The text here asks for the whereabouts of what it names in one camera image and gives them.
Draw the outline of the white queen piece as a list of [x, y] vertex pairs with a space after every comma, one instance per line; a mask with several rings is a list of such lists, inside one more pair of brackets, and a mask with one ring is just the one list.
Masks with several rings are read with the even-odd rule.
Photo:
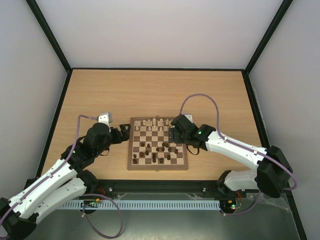
[[163, 121], [162, 118], [161, 118], [160, 121], [159, 121], [159, 125], [160, 125], [160, 126], [163, 126], [163, 125], [164, 125], [164, 121]]

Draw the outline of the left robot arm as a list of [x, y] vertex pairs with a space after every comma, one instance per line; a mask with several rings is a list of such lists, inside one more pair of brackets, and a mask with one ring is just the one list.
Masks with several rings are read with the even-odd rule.
[[7, 235], [4, 239], [24, 240], [50, 213], [66, 202], [87, 197], [86, 205], [110, 200], [96, 192], [98, 179], [86, 169], [111, 145], [130, 138], [130, 124], [119, 128], [109, 121], [95, 123], [85, 136], [76, 135], [72, 145], [55, 164], [29, 187], [10, 199], [0, 199], [0, 225]]

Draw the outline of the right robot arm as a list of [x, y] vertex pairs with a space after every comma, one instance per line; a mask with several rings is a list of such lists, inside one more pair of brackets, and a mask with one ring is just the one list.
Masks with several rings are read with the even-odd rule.
[[279, 198], [293, 175], [284, 153], [276, 146], [257, 147], [222, 134], [218, 127], [207, 124], [197, 127], [191, 115], [180, 114], [170, 124], [174, 142], [222, 154], [249, 168], [226, 173], [218, 183], [218, 191], [224, 196], [237, 190], [250, 189], [260, 190], [271, 198]]

